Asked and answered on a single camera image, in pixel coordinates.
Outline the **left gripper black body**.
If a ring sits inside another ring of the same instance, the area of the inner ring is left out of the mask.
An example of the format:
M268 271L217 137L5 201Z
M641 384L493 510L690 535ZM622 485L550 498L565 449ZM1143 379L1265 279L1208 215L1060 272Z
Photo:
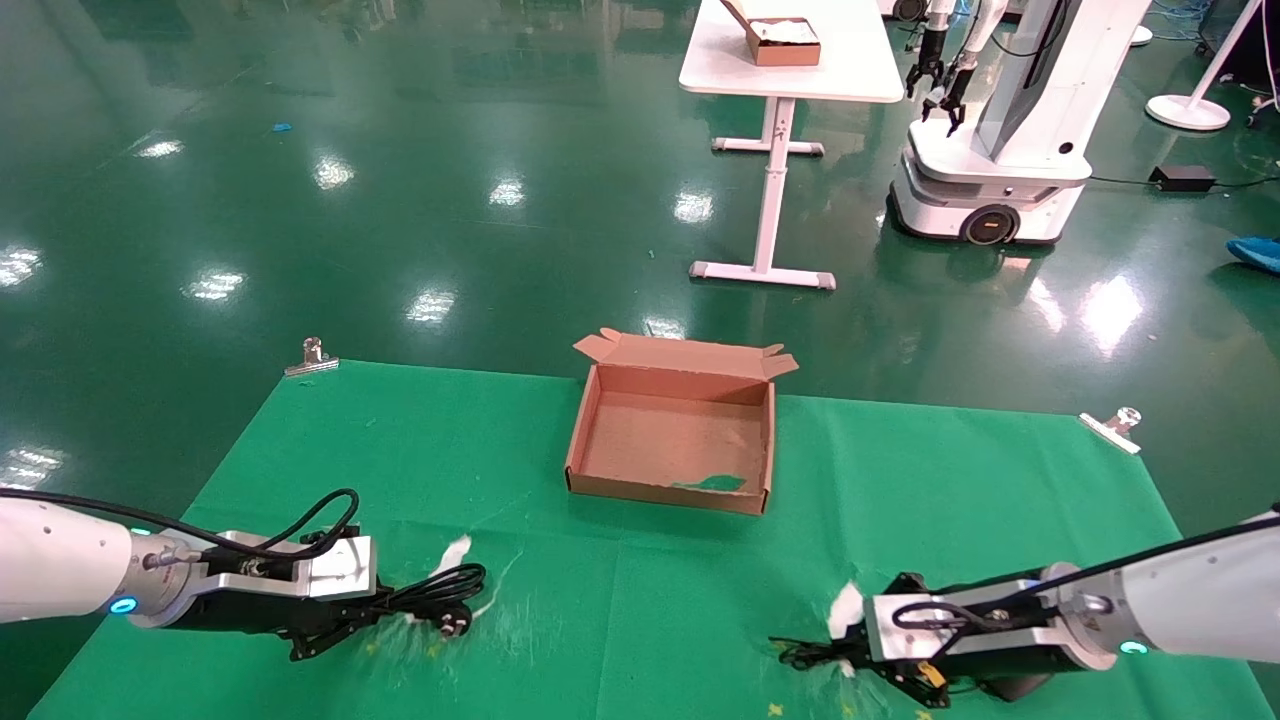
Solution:
M189 632L236 632L314 634L332 620L328 603L311 598L212 592L196 596L191 606L166 629Z

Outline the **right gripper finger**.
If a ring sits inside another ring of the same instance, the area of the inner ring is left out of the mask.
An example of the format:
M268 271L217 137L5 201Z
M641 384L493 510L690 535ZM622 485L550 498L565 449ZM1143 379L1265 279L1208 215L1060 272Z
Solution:
M925 594L937 601L993 601L1010 596L1037 580L1037 570L1023 570L979 582L929 588L923 575L901 573L884 588L883 594Z
M870 661L870 670L923 708L952 706L950 679L925 660Z

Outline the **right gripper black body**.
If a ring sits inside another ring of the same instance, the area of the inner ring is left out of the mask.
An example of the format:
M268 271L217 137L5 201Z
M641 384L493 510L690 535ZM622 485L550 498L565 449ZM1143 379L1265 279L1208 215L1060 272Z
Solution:
M1079 664L1061 648L1006 648L957 656L960 676L1006 703L1027 697L1051 676L1078 671Z

